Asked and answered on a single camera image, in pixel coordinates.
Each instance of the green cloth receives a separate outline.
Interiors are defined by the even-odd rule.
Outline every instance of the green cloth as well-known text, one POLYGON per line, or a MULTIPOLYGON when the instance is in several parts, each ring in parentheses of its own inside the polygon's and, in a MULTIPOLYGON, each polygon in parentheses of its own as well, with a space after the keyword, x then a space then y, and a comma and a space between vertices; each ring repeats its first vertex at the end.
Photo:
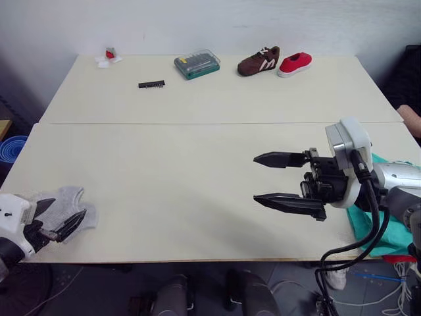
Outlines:
MULTIPOLYGON (((373 163, 386 163, 387 160, 372 154, 373 163)), ((347 210, 348 218, 353 227, 355 238, 363 239, 372 228, 372 217, 370 213, 364 212, 353 205, 347 210)), ((383 223, 384 213, 380 212, 380 224, 383 223)), ((390 216, 389 224, 378 242, 377 246, 370 252, 371 256, 379 255, 407 255, 408 245, 412 242, 411 232, 396 217, 390 216)))

